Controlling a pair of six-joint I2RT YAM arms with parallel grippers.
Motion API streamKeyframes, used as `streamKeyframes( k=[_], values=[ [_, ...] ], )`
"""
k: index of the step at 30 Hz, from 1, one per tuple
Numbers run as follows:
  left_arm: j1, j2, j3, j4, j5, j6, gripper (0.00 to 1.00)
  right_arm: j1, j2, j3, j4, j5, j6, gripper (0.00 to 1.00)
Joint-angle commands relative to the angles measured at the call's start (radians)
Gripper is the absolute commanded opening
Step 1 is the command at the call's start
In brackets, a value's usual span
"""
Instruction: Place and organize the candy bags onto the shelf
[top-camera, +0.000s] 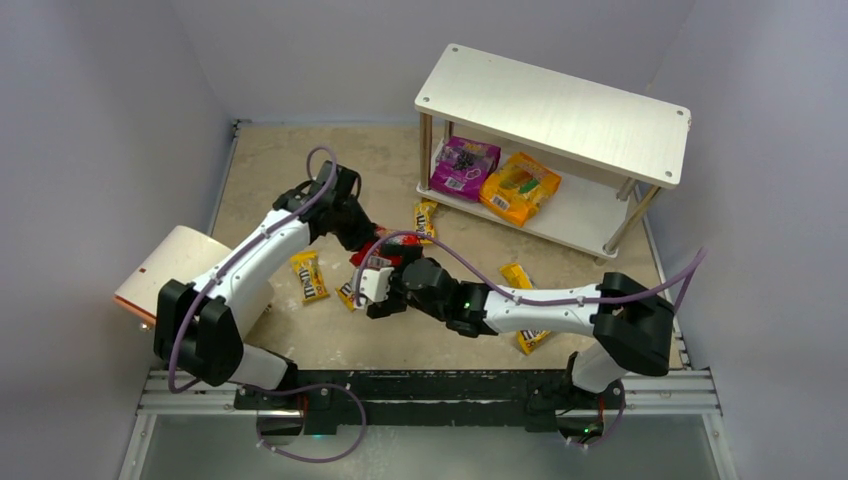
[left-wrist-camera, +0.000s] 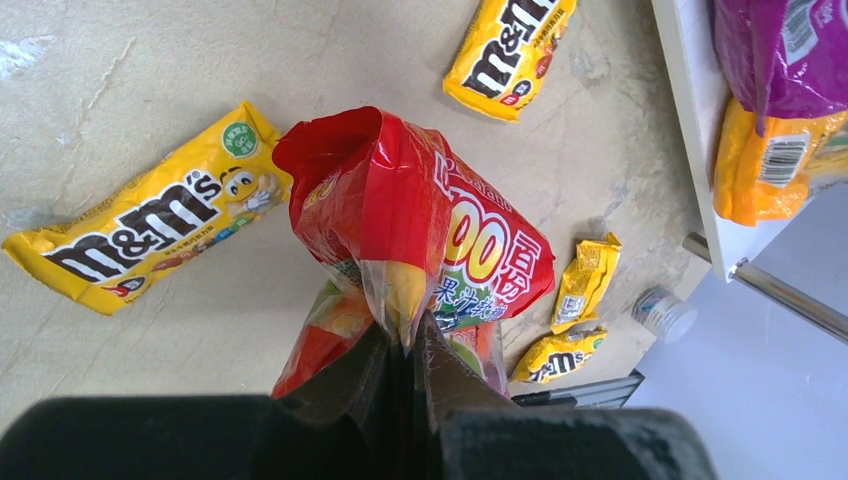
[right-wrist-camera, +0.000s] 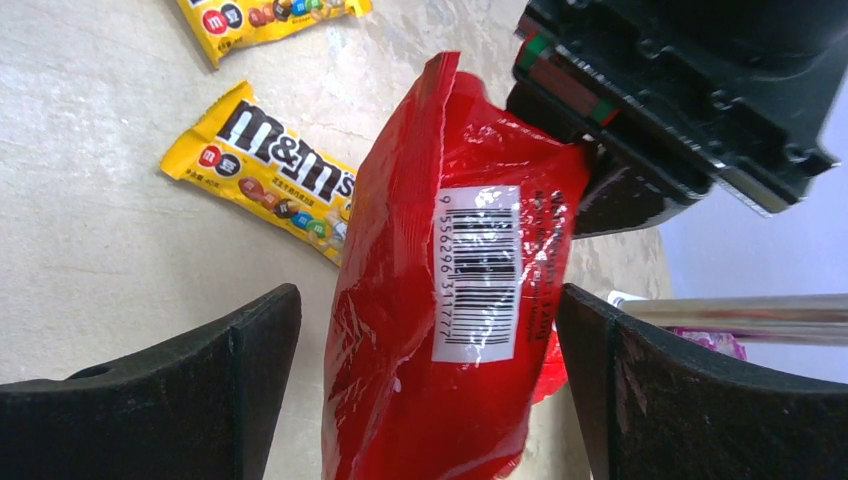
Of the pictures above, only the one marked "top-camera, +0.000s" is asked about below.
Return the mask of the red candy bag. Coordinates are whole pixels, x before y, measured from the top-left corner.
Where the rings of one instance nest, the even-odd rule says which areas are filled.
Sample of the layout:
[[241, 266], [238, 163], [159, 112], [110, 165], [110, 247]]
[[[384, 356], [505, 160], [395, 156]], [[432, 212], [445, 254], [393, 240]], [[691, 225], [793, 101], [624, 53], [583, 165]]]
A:
[[[376, 235], [378, 239], [384, 238], [396, 232], [394, 229], [388, 229], [380, 225], [375, 225]], [[371, 246], [376, 240], [367, 242], [359, 251], [355, 252], [349, 258], [349, 262], [354, 267], [359, 267]], [[375, 252], [369, 256], [365, 265], [366, 268], [380, 269], [384, 267], [397, 267], [405, 265], [407, 261], [414, 261], [422, 256], [423, 244], [415, 235], [403, 234], [390, 238]]]

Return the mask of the purple candy bag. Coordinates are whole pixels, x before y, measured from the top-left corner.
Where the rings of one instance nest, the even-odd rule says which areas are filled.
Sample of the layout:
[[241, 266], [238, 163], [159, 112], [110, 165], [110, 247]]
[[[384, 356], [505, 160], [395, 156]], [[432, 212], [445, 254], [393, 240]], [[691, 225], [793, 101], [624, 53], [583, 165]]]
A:
[[499, 146], [452, 136], [436, 156], [429, 186], [445, 195], [479, 201], [486, 179], [499, 165]]

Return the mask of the orange candy bag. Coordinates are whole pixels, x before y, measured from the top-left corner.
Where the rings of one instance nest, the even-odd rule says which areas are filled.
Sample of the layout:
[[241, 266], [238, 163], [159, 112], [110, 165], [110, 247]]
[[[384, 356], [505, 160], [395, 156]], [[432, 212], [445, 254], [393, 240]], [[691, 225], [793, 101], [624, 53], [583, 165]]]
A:
[[496, 216], [521, 228], [557, 193], [561, 182], [558, 173], [517, 152], [487, 177], [478, 199]]

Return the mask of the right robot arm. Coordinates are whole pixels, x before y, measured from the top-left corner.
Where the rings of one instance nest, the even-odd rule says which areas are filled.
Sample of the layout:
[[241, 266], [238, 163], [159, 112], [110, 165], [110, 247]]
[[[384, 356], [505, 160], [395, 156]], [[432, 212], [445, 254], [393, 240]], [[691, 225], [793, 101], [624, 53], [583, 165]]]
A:
[[469, 338], [549, 331], [594, 339], [576, 354], [570, 383], [599, 394], [627, 373], [663, 377], [670, 370], [674, 311], [668, 301], [630, 277], [571, 289], [519, 289], [461, 281], [435, 259], [362, 268], [354, 276], [358, 307], [371, 318], [418, 310]]

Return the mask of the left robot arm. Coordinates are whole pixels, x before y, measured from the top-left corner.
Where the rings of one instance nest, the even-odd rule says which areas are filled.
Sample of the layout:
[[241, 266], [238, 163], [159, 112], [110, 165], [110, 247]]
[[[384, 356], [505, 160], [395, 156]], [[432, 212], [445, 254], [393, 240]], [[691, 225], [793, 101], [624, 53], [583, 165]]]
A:
[[316, 179], [281, 194], [223, 260], [191, 281], [166, 282], [156, 302], [156, 356], [212, 386], [293, 387], [293, 361], [245, 344], [258, 318], [249, 309], [264, 306], [261, 288], [317, 238], [332, 234], [349, 252], [376, 241], [376, 225], [358, 201], [360, 181], [356, 171], [325, 162]]

